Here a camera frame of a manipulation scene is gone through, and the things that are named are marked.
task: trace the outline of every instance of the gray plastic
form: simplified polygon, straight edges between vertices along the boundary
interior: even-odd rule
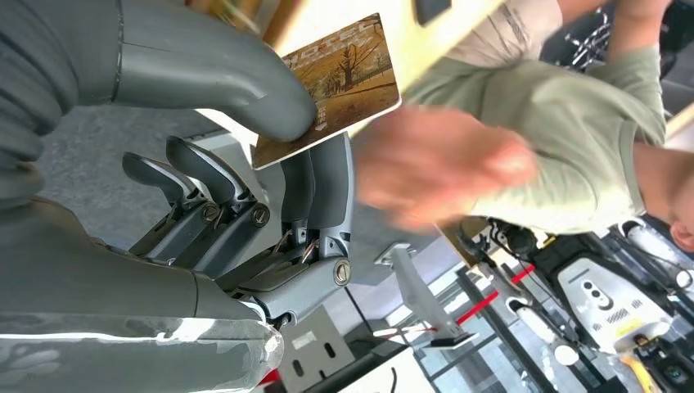
[[[241,257],[260,232],[252,220],[253,212],[258,208],[264,208],[264,205],[249,204],[229,224],[220,224],[217,228],[209,225],[198,235],[194,245],[176,259],[175,265],[194,269],[212,278],[236,268],[243,262]]]
[[[284,264],[245,282],[239,289],[263,306],[269,319],[291,314],[290,324],[297,324],[342,288],[334,279],[335,266],[341,260],[330,258],[314,264]]]
[[[180,218],[167,214],[130,248],[130,252],[142,258],[171,264],[171,259],[177,258],[210,225],[204,216],[205,209],[210,205],[201,203],[185,211]]]
[[[205,290],[193,273],[96,246],[68,210],[32,199],[39,136],[78,103],[116,95],[223,109],[288,140],[313,119],[309,95],[257,38],[164,1],[3,0],[0,53],[0,312],[195,316]]]
[[[283,348],[253,320],[0,313],[0,391],[250,391]]]
[[[115,102],[216,109],[282,141],[297,139],[313,122],[313,99],[254,35],[171,2],[121,1],[124,36]]]
[[[354,208],[352,147],[346,133],[310,149],[316,192],[309,214],[309,229],[320,230],[321,259],[347,256]]]
[[[220,205],[250,201],[250,192],[234,169],[211,152],[179,137],[166,138],[166,159],[205,184]]]
[[[132,180],[159,188],[173,208],[187,208],[201,200],[196,185],[169,164],[127,152],[121,165]]]
[[[316,191],[311,155],[308,151],[303,151],[282,161],[281,165],[286,184],[282,200],[282,222],[306,220]]]

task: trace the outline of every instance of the blurry hand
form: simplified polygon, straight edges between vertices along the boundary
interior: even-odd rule
[[[510,130],[452,109],[404,106],[373,121],[357,151],[362,203],[419,229],[469,214],[477,198],[536,175],[535,155]]]

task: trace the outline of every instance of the beige shirt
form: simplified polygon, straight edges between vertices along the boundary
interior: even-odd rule
[[[644,211],[633,143],[665,141],[659,63],[657,47],[623,55],[590,76],[540,61],[485,69],[444,58],[405,98],[515,130],[536,151],[539,176],[480,198],[473,215],[582,233]]]

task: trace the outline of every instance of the finger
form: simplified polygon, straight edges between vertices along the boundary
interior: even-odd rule
[[[370,170],[357,172],[357,198],[366,205],[383,210],[410,209],[412,190],[417,183],[412,171],[402,165],[380,163]]]

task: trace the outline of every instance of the screw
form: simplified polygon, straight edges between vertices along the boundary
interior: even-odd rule
[[[352,266],[349,264],[349,261],[338,260],[337,264],[335,264],[333,275],[335,276],[335,283],[337,285],[347,285],[347,282],[349,282],[349,279],[352,277]]]
[[[219,208],[216,205],[209,205],[206,206],[202,210],[202,217],[207,221],[208,223],[211,223],[219,217]]]
[[[270,220],[270,212],[266,207],[259,207],[253,212],[252,218],[255,225],[262,227]]]

